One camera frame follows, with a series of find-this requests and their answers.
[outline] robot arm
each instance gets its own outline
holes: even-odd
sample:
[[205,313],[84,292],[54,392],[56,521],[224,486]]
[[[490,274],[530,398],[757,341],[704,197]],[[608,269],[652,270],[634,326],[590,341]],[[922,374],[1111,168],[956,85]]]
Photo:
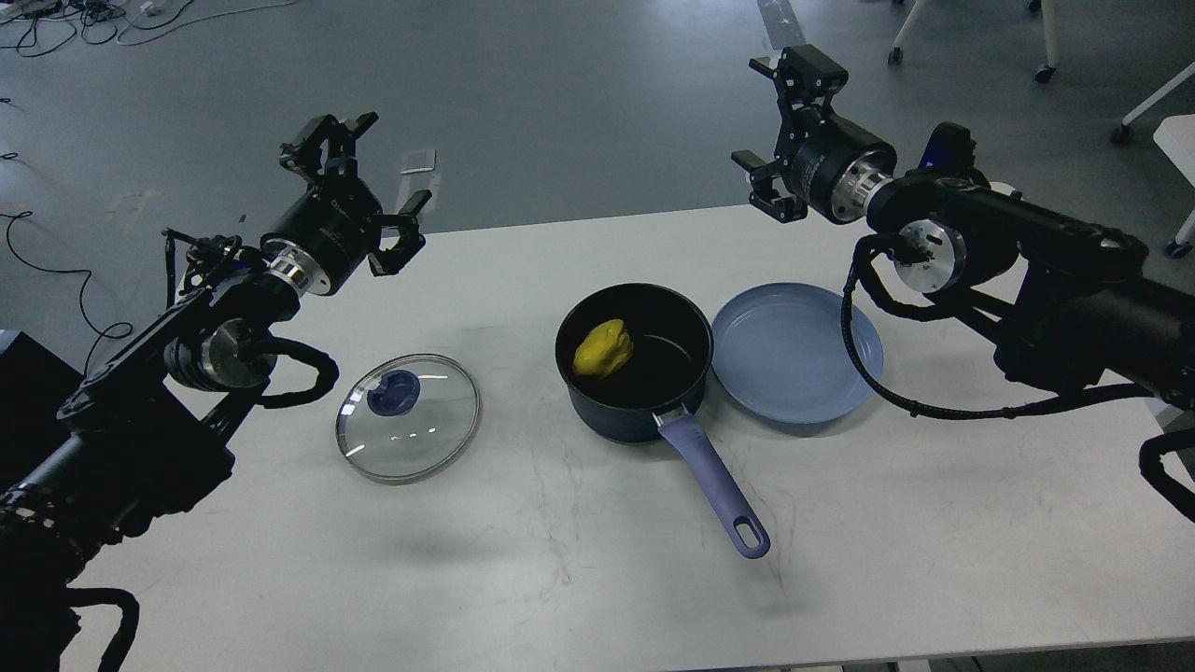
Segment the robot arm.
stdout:
[[[357,178],[355,141],[378,115],[312,120],[281,163],[306,193],[262,237],[194,240],[180,300],[59,409],[71,438],[0,496],[0,658],[22,670],[57,670],[78,631],[73,606],[117,604],[121,630],[103,668],[120,666],[136,627],[124,591],[67,588],[105,544],[143,533],[159,515],[190,511],[232,475],[229,438],[255,405],[284,408],[327,393],[338,369],[315,348],[280,338],[305,293],[333,294],[369,257],[374,275],[397,274],[423,246],[417,193],[397,215],[381,212]],[[324,147],[327,160],[321,163]],[[399,230],[380,250],[381,230]],[[312,389],[266,396],[278,355],[317,371]],[[202,419],[170,393],[166,375],[225,396]]]
[[[782,120],[772,161],[749,151],[731,155],[748,172],[750,203],[780,221],[801,219],[808,208],[834,224],[865,216],[876,232],[859,240],[845,287],[848,352],[851,292],[862,281],[876,305],[897,317],[961,320],[995,346],[995,365],[1007,379],[1058,397],[1018,409],[940,409],[884,389],[857,362],[877,393],[913,414],[948,420],[1058,413],[1142,395],[1195,409],[1195,297],[1141,276],[1147,249],[1139,239],[992,191],[975,169],[970,132],[957,124],[939,124],[918,166],[894,176],[891,146],[834,112],[831,102],[847,73],[811,45],[750,66],[773,83]],[[776,178],[791,196],[780,195]],[[931,305],[893,299],[871,268],[880,255]],[[1013,304],[976,289],[1018,257],[1028,271]],[[1105,369],[1133,385],[1089,387]],[[1195,433],[1147,441],[1141,470],[1195,521],[1195,494],[1160,462],[1188,445]]]

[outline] purple pot handle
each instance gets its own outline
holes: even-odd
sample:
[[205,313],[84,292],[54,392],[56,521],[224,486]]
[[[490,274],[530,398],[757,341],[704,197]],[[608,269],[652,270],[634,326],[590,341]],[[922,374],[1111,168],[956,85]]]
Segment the purple pot handle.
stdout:
[[[693,470],[705,499],[710,500],[710,506],[718,514],[718,520],[722,521],[739,552],[749,558],[764,557],[772,548],[772,540],[768,539],[764,524],[747,503],[747,497],[739,489],[739,484],[727,471],[727,465],[713,451],[713,445],[697,422],[697,417],[681,407],[675,411],[657,415],[656,423],[660,424],[660,435],[676,448]],[[739,532],[740,525],[750,527],[755,534],[755,545],[748,545],[742,538]]]

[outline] yellow object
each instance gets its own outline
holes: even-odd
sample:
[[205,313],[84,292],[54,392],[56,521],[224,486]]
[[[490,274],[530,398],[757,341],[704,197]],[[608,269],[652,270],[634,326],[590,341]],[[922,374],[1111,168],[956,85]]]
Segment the yellow object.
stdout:
[[621,319],[606,320],[594,326],[572,355],[572,373],[607,378],[631,361],[635,343]]

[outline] blue plate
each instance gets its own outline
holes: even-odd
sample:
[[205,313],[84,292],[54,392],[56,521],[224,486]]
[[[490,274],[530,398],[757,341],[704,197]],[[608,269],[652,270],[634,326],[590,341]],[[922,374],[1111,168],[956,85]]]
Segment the blue plate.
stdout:
[[[713,318],[713,373],[740,404],[790,424],[828,422],[871,396],[842,343],[842,297],[813,285],[776,282],[747,289]],[[884,350],[858,307],[851,331],[877,380]]]

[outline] saucepan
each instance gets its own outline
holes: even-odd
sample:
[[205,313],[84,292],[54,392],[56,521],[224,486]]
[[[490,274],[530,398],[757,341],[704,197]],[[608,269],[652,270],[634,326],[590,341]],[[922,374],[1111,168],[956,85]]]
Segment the saucepan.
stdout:
[[[590,330],[621,319],[630,360],[606,378],[578,375],[574,356]],[[713,336],[701,311],[657,285],[627,283],[590,294],[556,335],[556,365],[572,408],[590,429],[621,444],[661,438],[676,448],[744,557],[767,554],[771,540],[693,413],[701,405],[713,360]]]

